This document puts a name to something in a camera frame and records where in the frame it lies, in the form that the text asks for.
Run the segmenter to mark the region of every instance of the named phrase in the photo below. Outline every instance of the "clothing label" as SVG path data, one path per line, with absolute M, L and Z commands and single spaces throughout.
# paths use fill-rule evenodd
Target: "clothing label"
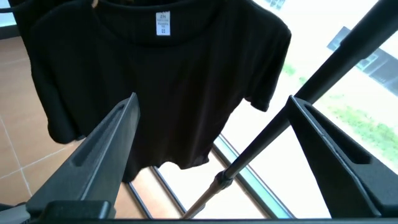
M 156 12 L 156 35 L 170 35 L 170 11 Z

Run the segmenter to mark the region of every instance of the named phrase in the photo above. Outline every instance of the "floor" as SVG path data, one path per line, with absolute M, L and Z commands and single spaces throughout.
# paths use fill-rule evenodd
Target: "floor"
M 49 137 L 47 118 L 19 37 L 0 40 L 0 121 L 0 203 L 15 205 L 35 194 L 80 144 L 57 144 Z M 221 169 L 222 164 L 210 155 L 210 162 L 201 167 L 180 170 L 173 164 L 166 164 L 160 171 L 188 208 Z M 142 170 L 133 185 L 154 218 L 180 217 L 149 169 Z M 198 218 L 265 217 L 237 183 L 215 198 L 217 200 L 209 202 Z M 124 184 L 120 186 L 115 209 L 118 218 L 144 218 Z

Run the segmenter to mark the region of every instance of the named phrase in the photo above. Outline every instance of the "green lawn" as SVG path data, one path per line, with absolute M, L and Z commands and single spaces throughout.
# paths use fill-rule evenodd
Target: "green lawn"
M 307 81 L 307 78 L 295 74 L 296 69 L 288 63 L 284 65 L 282 71 L 298 85 L 303 85 Z M 398 135 L 392 127 L 376 121 L 366 111 L 349 106 L 349 103 L 345 102 L 344 93 L 326 93 L 320 103 L 332 116 L 351 127 L 363 142 L 398 168 Z

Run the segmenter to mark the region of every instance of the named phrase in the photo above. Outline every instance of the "short sleeve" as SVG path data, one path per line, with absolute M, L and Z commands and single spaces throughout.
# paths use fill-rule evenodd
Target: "short sleeve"
M 47 116 L 50 137 L 61 144 L 70 143 L 80 134 L 63 104 L 55 80 L 51 76 L 50 66 L 44 59 L 42 47 L 34 38 L 30 42 L 30 52 L 32 79 Z
M 245 95 L 245 99 L 251 102 L 253 107 L 264 112 L 268 110 L 271 98 L 274 96 L 292 35 L 287 29 L 287 32 L 279 37 L 281 36 L 282 38 L 279 38 L 271 48 L 272 53 L 265 54 L 263 60 L 259 62 L 262 64 L 260 72 L 251 78 Z

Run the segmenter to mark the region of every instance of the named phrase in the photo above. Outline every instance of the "black t-shirt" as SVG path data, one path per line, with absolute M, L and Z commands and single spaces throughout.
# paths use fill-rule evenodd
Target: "black t-shirt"
M 141 118 L 127 182 L 167 161 L 181 169 L 208 162 L 243 98 L 267 111 L 290 37 L 277 16 L 250 0 L 100 1 L 95 9 L 76 0 L 32 28 L 32 77 L 60 143 L 89 135 L 137 93 Z

